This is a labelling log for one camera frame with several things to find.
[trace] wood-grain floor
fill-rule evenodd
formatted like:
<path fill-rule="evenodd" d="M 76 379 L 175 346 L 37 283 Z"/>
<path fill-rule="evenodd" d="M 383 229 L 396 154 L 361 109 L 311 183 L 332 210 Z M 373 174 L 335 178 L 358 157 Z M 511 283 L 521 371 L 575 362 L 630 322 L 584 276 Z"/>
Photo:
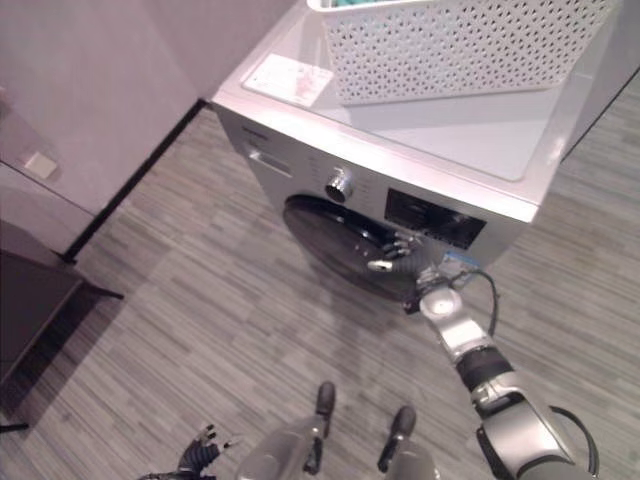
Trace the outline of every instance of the wood-grain floor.
<path fill-rule="evenodd" d="M 499 345 L 589 426 L 604 478 L 640 474 L 639 207 L 636 78 L 562 165 L 533 227 L 489 269 Z M 12 419 L 33 427 L 0 437 L 0 478 L 170 470 L 214 421 L 222 436 L 245 434 L 212 469 L 230 479 L 265 432 L 311 411 L 325 379 L 338 385 L 338 407 L 321 478 L 381 478 L 375 462 L 405 403 L 442 478 L 491 478 L 468 395 L 428 328 L 311 268 L 213 113 L 188 127 L 79 269 L 126 300 L 102 301 L 24 394 Z M 466 296 L 486 318 L 487 286 Z"/>

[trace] washing machine door glass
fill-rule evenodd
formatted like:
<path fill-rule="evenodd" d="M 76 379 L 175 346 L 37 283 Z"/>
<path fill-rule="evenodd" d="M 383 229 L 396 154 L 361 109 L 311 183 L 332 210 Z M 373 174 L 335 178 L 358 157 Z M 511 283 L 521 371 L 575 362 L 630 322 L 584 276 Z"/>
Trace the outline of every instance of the washing machine door glass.
<path fill-rule="evenodd" d="M 287 199 L 284 220 L 304 248 L 351 283 L 390 300 L 403 300 L 412 291 L 413 278 L 367 268 L 367 262 L 383 258 L 383 247 L 393 243 L 394 230 L 307 195 Z"/>

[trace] black cable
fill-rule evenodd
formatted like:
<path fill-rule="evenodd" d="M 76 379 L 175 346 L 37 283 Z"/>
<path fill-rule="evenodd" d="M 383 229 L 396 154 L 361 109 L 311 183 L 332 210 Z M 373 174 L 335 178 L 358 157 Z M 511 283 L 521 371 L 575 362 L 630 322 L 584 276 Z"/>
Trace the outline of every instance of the black cable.
<path fill-rule="evenodd" d="M 491 275 L 489 275 L 484 270 L 480 270 L 480 269 L 469 270 L 469 271 L 461 272 L 455 277 L 453 277 L 451 280 L 449 280 L 449 288 L 458 290 L 454 285 L 455 282 L 457 280 L 460 280 L 462 277 L 466 275 L 469 275 L 469 276 L 480 275 L 481 277 L 486 279 L 491 285 L 491 295 L 493 297 L 493 308 L 491 310 L 491 322 L 489 323 L 489 328 L 487 329 L 487 332 L 489 333 L 489 335 L 493 337 L 493 334 L 496 333 L 496 326 L 498 325 L 498 311 L 499 311 L 499 301 L 498 301 L 499 295 L 498 295 L 498 289 L 496 288 L 496 282 L 493 280 Z"/>
<path fill-rule="evenodd" d="M 551 411 L 553 413 L 558 413 L 560 415 L 567 417 L 569 420 L 571 420 L 573 423 L 576 424 L 576 426 L 582 431 L 582 433 L 584 433 L 584 436 L 587 439 L 587 446 L 589 447 L 589 466 L 587 469 L 589 470 L 589 473 L 591 475 L 593 475 L 594 477 L 597 477 L 598 473 L 600 472 L 600 454 L 598 453 L 598 447 L 596 445 L 596 442 L 591 436 L 591 433 L 589 432 L 585 424 L 582 423 L 582 421 L 577 417 L 577 415 L 570 412 L 569 410 L 566 410 L 562 407 L 554 407 L 554 406 L 549 408 L 551 408 Z"/>

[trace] washing machine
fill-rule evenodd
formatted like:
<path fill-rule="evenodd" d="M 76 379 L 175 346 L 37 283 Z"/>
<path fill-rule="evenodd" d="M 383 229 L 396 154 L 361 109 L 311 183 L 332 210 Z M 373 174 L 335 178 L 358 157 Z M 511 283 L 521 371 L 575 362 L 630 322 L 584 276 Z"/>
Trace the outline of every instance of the washing machine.
<path fill-rule="evenodd" d="M 434 262 L 460 270 L 495 261 L 533 221 L 562 158 L 637 68 L 639 9 L 625 8 L 558 87 L 344 106 L 321 18 L 300 2 L 212 105 L 300 244 L 402 299 L 412 278 L 367 268 L 397 232 L 426 237 Z M 607 66 L 616 58 L 626 60 Z"/>

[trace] robotic hand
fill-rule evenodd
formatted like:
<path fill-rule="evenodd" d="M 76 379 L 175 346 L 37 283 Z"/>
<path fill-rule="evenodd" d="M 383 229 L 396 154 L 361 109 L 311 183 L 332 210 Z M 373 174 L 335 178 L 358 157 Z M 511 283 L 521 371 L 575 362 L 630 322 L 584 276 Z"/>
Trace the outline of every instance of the robotic hand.
<path fill-rule="evenodd" d="M 149 473 L 138 480 L 215 480 L 214 476 L 201 476 L 202 471 L 207 468 L 221 453 L 242 441 L 241 437 L 234 436 L 224 442 L 222 450 L 214 443 L 217 437 L 215 427 L 208 425 L 202 432 L 194 438 L 185 449 L 178 462 L 178 469 L 168 473 Z"/>

